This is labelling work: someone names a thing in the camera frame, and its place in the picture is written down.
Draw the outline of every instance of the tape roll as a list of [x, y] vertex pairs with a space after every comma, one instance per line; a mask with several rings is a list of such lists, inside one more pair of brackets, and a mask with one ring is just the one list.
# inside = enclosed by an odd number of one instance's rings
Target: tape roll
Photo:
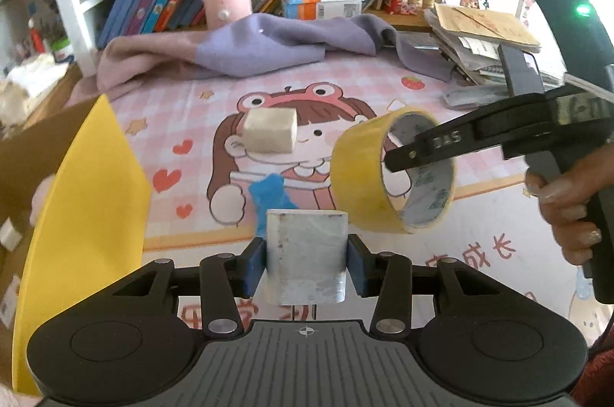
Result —
[[382, 163], [389, 135], [407, 145], [437, 125], [429, 114], [407, 107], [343, 132], [330, 160], [330, 181], [337, 208], [348, 212], [351, 223], [374, 232], [413, 234], [443, 217], [454, 196], [453, 160], [397, 172], [411, 180], [409, 196], [399, 209], [386, 192]]

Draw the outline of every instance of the finger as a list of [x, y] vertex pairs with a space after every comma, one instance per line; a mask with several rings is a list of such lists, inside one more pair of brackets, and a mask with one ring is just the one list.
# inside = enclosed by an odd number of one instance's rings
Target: finger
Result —
[[563, 249], [563, 257], [572, 265], [584, 265], [593, 257], [593, 250], [583, 249], [580, 251], [571, 251]]
[[566, 250], [585, 250], [601, 241], [601, 231], [594, 223], [588, 221], [577, 221], [564, 226], [555, 225], [552, 232], [557, 243]]
[[527, 174], [524, 176], [524, 184], [532, 196], [537, 196], [547, 182], [543, 177], [527, 171]]
[[542, 203], [560, 208], [583, 203], [601, 189], [614, 185], [614, 144], [607, 144], [585, 156], [538, 192]]
[[586, 205], [574, 204], [567, 208], [557, 208], [555, 204], [539, 204], [541, 216], [550, 225], [567, 225], [586, 216]]

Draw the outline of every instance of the green led light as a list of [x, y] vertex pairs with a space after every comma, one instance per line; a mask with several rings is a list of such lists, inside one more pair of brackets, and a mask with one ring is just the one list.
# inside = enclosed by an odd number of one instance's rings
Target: green led light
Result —
[[587, 18], [587, 17], [589, 17], [591, 15], [591, 6], [590, 5], [586, 5], [585, 3], [583, 3], [582, 5], [579, 5], [576, 8], [576, 12], [580, 16], [584, 16], [585, 18]]

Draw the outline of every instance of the fingernail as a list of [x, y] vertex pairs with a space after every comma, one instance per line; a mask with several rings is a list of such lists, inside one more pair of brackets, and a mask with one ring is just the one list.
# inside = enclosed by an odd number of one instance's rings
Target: fingernail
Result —
[[559, 214], [564, 220], [576, 221], [586, 216], [586, 206], [584, 204], [576, 204], [575, 206], [559, 210]]
[[542, 203], [553, 203], [565, 196], [573, 188], [571, 180], [560, 178], [549, 183], [537, 193], [537, 197]]
[[572, 265], [584, 265], [593, 257], [593, 251], [590, 249], [583, 249], [581, 251], [575, 251], [572, 255], [569, 255], [569, 263]]
[[527, 184], [527, 191], [529, 191], [529, 194], [531, 194], [531, 196], [537, 197], [539, 195], [539, 192], [541, 191], [541, 188], [539, 188], [537, 184], [529, 182]]
[[595, 229], [590, 232], [585, 232], [579, 237], [579, 241], [586, 247], [597, 244], [601, 240], [601, 230]]

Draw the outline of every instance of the purple blanket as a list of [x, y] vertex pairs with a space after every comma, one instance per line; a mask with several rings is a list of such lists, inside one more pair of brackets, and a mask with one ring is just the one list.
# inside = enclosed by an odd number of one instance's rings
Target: purple blanket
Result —
[[400, 40], [392, 26], [371, 14], [318, 21], [253, 14], [215, 31], [116, 38], [102, 53], [96, 77], [79, 81], [68, 104], [100, 93], [114, 99], [140, 87], [149, 76], [244, 78], [322, 61], [332, 49], [376, 56], [385, 44], [396, 47], [411, 71], [449, 79], [451, 63]]

